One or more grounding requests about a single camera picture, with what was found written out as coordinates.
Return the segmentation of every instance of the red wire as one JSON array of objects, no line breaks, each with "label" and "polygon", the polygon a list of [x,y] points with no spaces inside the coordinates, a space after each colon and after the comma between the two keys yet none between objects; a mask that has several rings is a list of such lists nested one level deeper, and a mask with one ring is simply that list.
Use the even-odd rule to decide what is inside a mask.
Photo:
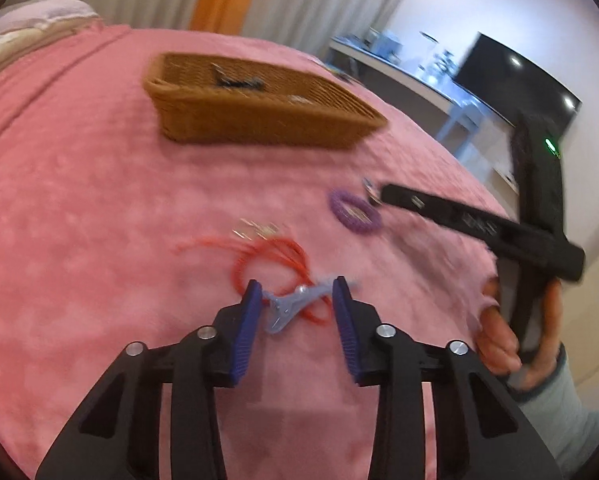
[{"label": "red wire", "polygon": [[[277,262],[282,266],[294,270],[297,274],[295,282],[292,285],[275,292],[275,296],[286,296],[291,294],[299,285],[315,285],[315,282],[310,278],[307,254],[301,246],[291,238],[279,237],[256,240],[253,242],[241,242],[229,238],[205,237],[178,244],[176,250],[181,252],[198,246],[228,249],[238,253],[237,260],[231,271],[231,281],[234,290],[240,296],[243,296],[246,292],[247,280],[244,279],[246,267],[256,258],[264,258],[272,262]],[[333,302],[330,298],[324,297],[322,300],[327,306],[333,306]],[[314,324],[326,325],[333,316],[332,308],[329,308],[329,317],[324,319],[313,314],[313,312],[309,310],[309,307],[310,305],[304,308],[299,314],[301,317],[308,319]]]}]

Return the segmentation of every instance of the purple hair clip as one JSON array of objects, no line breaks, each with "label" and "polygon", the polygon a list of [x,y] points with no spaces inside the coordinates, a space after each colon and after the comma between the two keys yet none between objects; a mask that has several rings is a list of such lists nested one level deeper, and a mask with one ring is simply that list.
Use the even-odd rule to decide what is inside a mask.
[{"label": "purple hair clip", "polygon": [[353,193],[338,189],[331,191],[328,205],[346,229],[354,233],[366,235],[381,229],[379,211]]}]

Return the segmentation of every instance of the television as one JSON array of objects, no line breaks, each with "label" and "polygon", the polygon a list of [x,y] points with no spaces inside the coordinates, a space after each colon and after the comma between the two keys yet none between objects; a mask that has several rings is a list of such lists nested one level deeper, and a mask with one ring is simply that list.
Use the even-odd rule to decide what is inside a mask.
[{"label": "television", "polygon": [[454,81],[505,121],[541,116],[559,140],[582,102],[553,76],[498,41],[480,34]]}]

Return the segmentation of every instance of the finger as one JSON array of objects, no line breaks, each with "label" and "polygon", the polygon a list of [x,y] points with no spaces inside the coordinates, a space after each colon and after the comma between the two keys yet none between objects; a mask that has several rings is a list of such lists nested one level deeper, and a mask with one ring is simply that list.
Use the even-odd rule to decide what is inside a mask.
[{"label": "finger", "polygon": [[506,372],[516,372],[521,368],[521,360],[516,353],[506,352],[484,332],[477,335],[475,343],[484,357],[484,363]]},{"label": "finger", "polygon": [[496,342],[503,350],[510,354],[516,354],[519,350],[519,340],[517,336],[508,326],[508,323],[500,314],[496,306],[484,308],[479,316],[482,324],[482,330],[494,342]]},{"label": "finger", "polygon": [[564,316],[562,306],[562,284],[559,280],[553,280],[547,286],[543,309],[543,330],[537,356],[533,360],[532,366],[552,365],[561,346],[561,330]]},{"label": "finger", "polygon": [[493,276],[486,283],[484,283],[482,294],[489,298],[493,298],[497,303],[500,303],[499,278],[497,278],[497,276]]},{"label": "finger", "polygon": [[517,370],[510,370],[499,363],[492,362],[486,357],[480,349],[477,349],[477,355],[479,355],[480,360],[484,363],[484,366],[490,370],[490,372],[497,376],[509,375]]},{"label": "finger", "polygon": [[553,359],[551,364],[546,364],[541,368],[537,368],[534,365],[529,367],[529,370],[526,372],[522,383],[520,385],[521,390],[532,390],[539,384],[546,381],[547,377],[555,371],[557,367],[557,361]]}]

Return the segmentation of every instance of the pink blanket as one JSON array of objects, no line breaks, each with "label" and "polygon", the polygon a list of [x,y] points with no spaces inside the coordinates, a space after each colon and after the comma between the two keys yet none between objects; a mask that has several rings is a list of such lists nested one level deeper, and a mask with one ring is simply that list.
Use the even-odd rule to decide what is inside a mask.
[{"label": "pink blanket", "polygon": [[[352,152],[180,146],[158,134],[140,84],[165,50],[325,73],[265,41],[110,27],[0,74],[0,440],[29,476],[128,342],[177,342],[238,300],[234,254],[172,249],[229,235],[240,218],[286,226],[315,277],[356,280],[355,296],[415,339],[470,340],[483,306],[493,261],[481,243],[387,208],[384,232],[359,237],[327,207],[330,189],[361,193],[367,176],[502,211],[408,117],[357,87],[390,126]],[[288,279],[250,273],[271,289]],[[333,324],[260,333],[240,387],[217,397],[231,480],[367,477],[377,392],[353,385]]]}]

